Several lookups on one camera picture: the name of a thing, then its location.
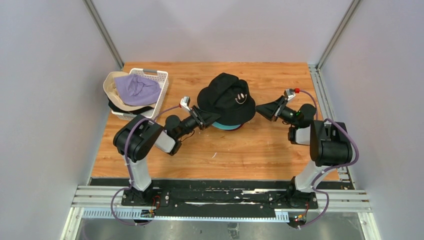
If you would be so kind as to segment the teal bucket hat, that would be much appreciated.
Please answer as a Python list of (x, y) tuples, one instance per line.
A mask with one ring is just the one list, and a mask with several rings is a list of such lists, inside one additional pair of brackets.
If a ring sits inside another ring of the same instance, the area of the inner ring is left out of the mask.
[(218, 122), (214, 122), (212, 124), (213, 127), (224, 130), (224, 131), (235, 131), (243, 126), (243, 124), (236, 124), (236, 125), (225, 125)]

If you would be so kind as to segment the beige bucket hat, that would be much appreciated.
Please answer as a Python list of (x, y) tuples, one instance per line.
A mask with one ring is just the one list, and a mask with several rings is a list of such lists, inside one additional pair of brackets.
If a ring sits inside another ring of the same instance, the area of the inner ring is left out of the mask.
[(225, 72), (199, 92), (197, 105), (203, 111), (220, 115), (216, 122), (224, 126), (243, 125), (256, 114), (256, 103), (248, 83)]

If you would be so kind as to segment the maroon bucket hat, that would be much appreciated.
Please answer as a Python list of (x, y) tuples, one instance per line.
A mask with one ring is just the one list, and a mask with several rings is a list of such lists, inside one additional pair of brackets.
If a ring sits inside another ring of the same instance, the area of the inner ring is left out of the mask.
[(239, 125), (222, 125), (219, 128), (224, 131), (236, 131), (240, 129), (243, 126), (243, 124)]

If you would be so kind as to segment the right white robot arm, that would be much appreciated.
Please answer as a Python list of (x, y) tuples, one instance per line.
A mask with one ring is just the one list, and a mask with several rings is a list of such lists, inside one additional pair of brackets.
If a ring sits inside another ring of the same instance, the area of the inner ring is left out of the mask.
[(289, 125), (287, 138), (291, 144), (309, 146), (310, 161), (292, 178), (284, 195), (286, 203), (297, 209), (312, 197), (330, 171), (351, 162), (353, 148), (344, 123), (316, 120), (317, 108), (312, 104), (305, 103), (299, 110), (293, 110), (287, 103), (288, 98), (281, 96), (273, 102), (257, 105), (255, 110), (271, 122), (281, 119)]

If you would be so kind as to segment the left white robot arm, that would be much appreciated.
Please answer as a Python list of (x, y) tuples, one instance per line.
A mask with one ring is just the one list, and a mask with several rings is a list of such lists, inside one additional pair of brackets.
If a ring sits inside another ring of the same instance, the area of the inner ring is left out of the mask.
[(185, 119), (168, 116), (164, 126), (139, 114), (115, 134), (112, 143), (123, 157), (129, 173), (129, 187), (124, 189), (124, 194), (133, 194), (140, 206), (149, 206), (153, 201), (152, 178), (147, 164), (151, 149), (156, 147), (173, 156), (179, 151), (183, 136), (196, 129), (205, 130), (221, 118), (220, 114), (201, 110), (195, 105), (188, 113)]

